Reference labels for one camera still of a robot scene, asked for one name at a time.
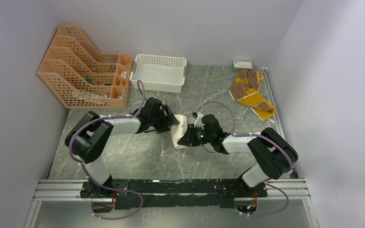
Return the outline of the cream white towel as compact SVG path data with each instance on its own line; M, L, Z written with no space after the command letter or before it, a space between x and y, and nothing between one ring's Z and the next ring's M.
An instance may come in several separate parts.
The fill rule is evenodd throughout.
M178 141L182 139L188 129L188 119L181 114L175 114L174 117L179 123L170 127L172 143L176 149L182 149L186 146L179 145Z

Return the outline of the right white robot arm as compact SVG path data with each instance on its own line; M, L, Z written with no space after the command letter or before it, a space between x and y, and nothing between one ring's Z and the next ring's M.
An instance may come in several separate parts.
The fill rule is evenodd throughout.
M188 124L184 115L177 115L177 121L170 127L172 142L177 149L209 143L216 153L252 153L257 163L241 175L242 181L237 185L239 194L244 197L250 196L256 185L277 180L291 171L298 160L293 147L270 127L259 133L237 135L224 131L212 114L198 113L193 124Z

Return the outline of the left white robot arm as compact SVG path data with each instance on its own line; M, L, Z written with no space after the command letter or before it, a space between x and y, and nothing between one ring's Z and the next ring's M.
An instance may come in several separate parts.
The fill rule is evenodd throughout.
M105 198L112 193L112 176L107 171L102 153L110 136L118 134L163 133L180 121L168 105L150 97L132 113L120 116L85 113L69 132L65 145L70 156L78 162L93 184L94 192Z

